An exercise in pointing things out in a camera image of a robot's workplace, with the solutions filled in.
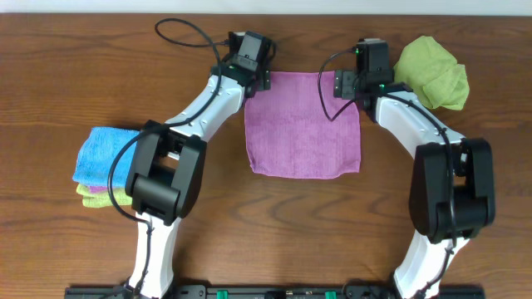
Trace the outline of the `purple microfiber cloth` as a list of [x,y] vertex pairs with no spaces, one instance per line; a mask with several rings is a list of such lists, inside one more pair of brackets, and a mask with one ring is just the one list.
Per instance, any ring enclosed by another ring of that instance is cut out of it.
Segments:
[[271,89],[246,100],[244,128],[250,167],[256,174],[287,179],[335,179],[357,173],[362,162],[360,117],[333,97],[333,73],[277,71]]

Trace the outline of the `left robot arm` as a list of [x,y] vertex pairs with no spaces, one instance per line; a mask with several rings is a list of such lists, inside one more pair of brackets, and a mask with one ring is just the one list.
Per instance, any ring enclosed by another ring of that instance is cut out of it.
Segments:
[[163,298],[174,281],[177,231],[199,197],[207,144],[255,91],[269,88],[269,63],[230,58],[215,66],[205,88],[178,115],[148,121],[135,142],[126,179],[139,224],[133,297]]

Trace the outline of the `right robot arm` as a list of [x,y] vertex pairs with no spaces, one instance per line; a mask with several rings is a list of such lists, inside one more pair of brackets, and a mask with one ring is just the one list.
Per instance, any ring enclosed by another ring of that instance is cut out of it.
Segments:
[[404,83],[369,86],[361,71],[335,71],[333,84],[334,97],[358,103],[414,160],[408,208],[415,232],[381,296],[473,297],[440,284],[456,254],[495,219],[490,144],[444,125]]

